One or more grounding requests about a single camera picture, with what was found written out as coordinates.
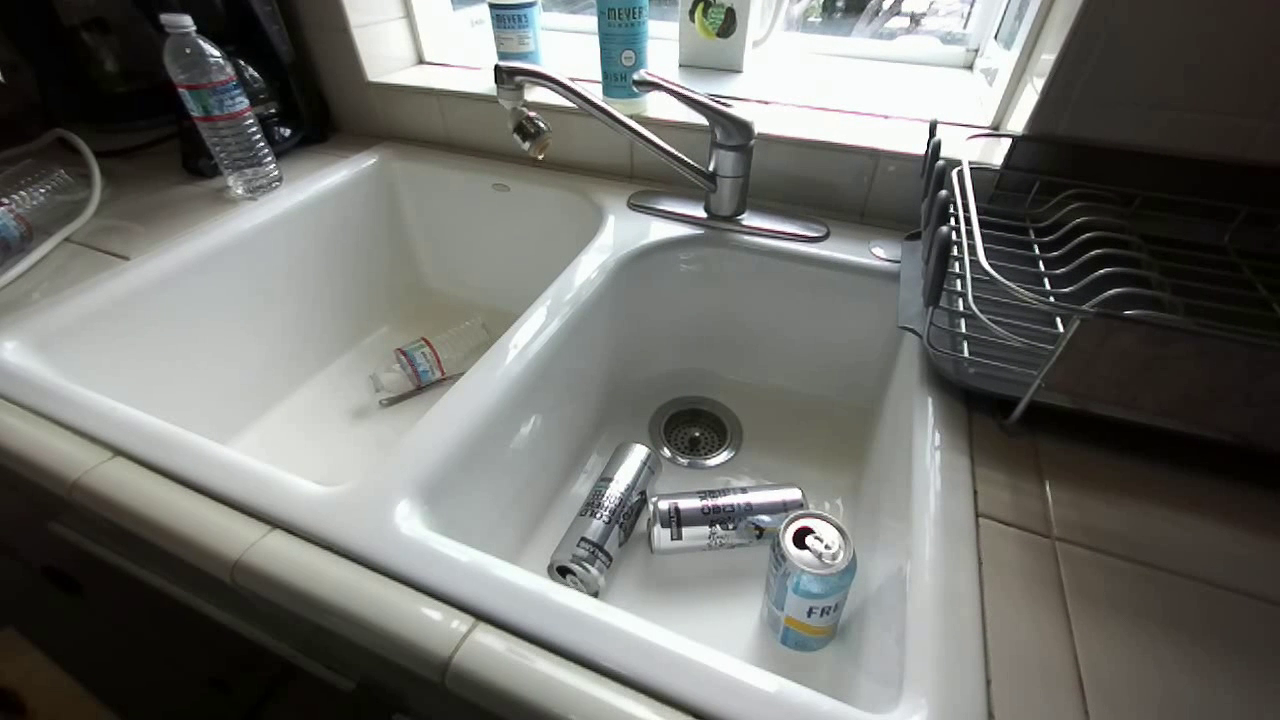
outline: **wire rack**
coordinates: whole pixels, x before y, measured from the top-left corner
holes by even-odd
[[[920,338],[991,396],[1280,450],[1280,180],[1015,139],[923,160]]]
[[[40,265],[99,205],[99,170],[73,131],[0,151],[0,290]]]

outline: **water bottle cap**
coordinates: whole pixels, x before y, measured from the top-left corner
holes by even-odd
[[[162,11],[166,34],[196,34],[196,22],[189,11]]]

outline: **drain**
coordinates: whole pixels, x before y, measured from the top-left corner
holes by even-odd
[[[721,467],[746,446],[746,423],[707,396],[681,396],[652,413],[650,436],[671,464]]]

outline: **plastic water bottle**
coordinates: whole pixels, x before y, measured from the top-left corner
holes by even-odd
[[[412,338],[392,356],[396,364],[372,374],[372,394],[382,405],[402,405],[423,388],[464,376],[491,346],[491,329],[486,316],[470,316],[428,338]]]
[[[169,34],[166,73],[185,95],[216,170],[229,180],[233,195],[266,195],[282,188],[282,165],[255,124],[248,93],[233,60],[196,37],[196,22],[185,11],[162,11]]]

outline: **double basin sink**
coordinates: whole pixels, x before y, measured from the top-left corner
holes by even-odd
[[[5,322],[0,394],[702,718],[983,718],[964,423],[896,329],[887,235],[706,235],[623,194],[356,148]],[[396,346],[477,316],[462,381],[377,405]],[[549,580],[671,405],[735,432],[652,491],[789,486],[847,534],[830,650],[767,635],[764,545],[652,551],[639,521],[600,599]]]

